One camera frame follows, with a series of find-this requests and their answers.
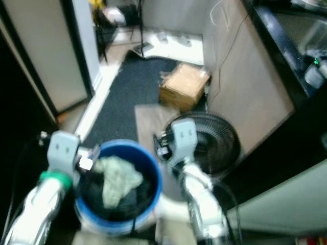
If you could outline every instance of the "black countertop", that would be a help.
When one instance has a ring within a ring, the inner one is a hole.
[[[242,2],[295,108],[299,108],[316,91],[304,79],[309,65],[275,17],[271,6],[259,4],[258,1],[253,0],[242,0]]]

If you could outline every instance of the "white cabinet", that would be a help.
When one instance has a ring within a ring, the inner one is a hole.
[[[60,1],[3,2],[56,111],[88,98]]]
[[[142,0],[145,27],[202,34],[211,0]],[[137,5],[138,0],[107,0],[110,6]]]
[[[239,209],[242,228],[289,234],[326,229],[326,176],[327,160],[324,160],[245,202]],[[229,217],[235,226],[234,209]]]

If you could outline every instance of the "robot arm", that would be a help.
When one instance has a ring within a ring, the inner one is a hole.
[[[29,192],[24,208],[5,239],[5,245],[44,244],[52,220],[71,185],[79,180],[75,170],[79,137],[63,131],[55,132],[49,144],[49,168],[40,176],[41,183]]]
[[[184,192],[191,217],[191,224],[198,240],[215,239],[227,233],[225,217],[218,200],[212,194],[213,184],[194,162],[197,145],[196,126],[192,119],[172,122],[174,154],[166,163],[176,169],[178,163],[184,167],[179,171],[181,189]]]

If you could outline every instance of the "bucket rim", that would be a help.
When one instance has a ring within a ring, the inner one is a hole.
[[[162,176],[161,176],[161,171],[159,169],[159,164],[157,163],[157,160],[154,158],[154,156],[152,156],[152,154],[147,149],[145,149],[138,142],[135,142],[130,139],[114,139],[104,142],[100,145],[100,150],[102,151],[113,146],[129,146],[139,150],[141,153],[143,153],[144,155],[146,155],[146,157],[149,158],[149,160],[151,161],[152,165],[155,168],[155,173],[158,180],[157,190],[150,206],[136,218],[135,224],[139,225],[151,214],[160,197],[160,193],[162,189]],[[94,223],[96,226],[100,226],[103,228],[124,229],[130,227],[133,224],[132,219],[118,222],[118,221],[108,221],[98,217],[87,207],[86,203],[84,202],[81,196],[77,197],[76,206],[79,212],[83,216],[85,216],[90,222]]]

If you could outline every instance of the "gray cloth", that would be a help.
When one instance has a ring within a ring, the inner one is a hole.
[[[143,181],[142,174],[132,163],[117,156],[100,158],[94,171],[104,175],[102,199],[105,208],[117,207],[119,201]]]

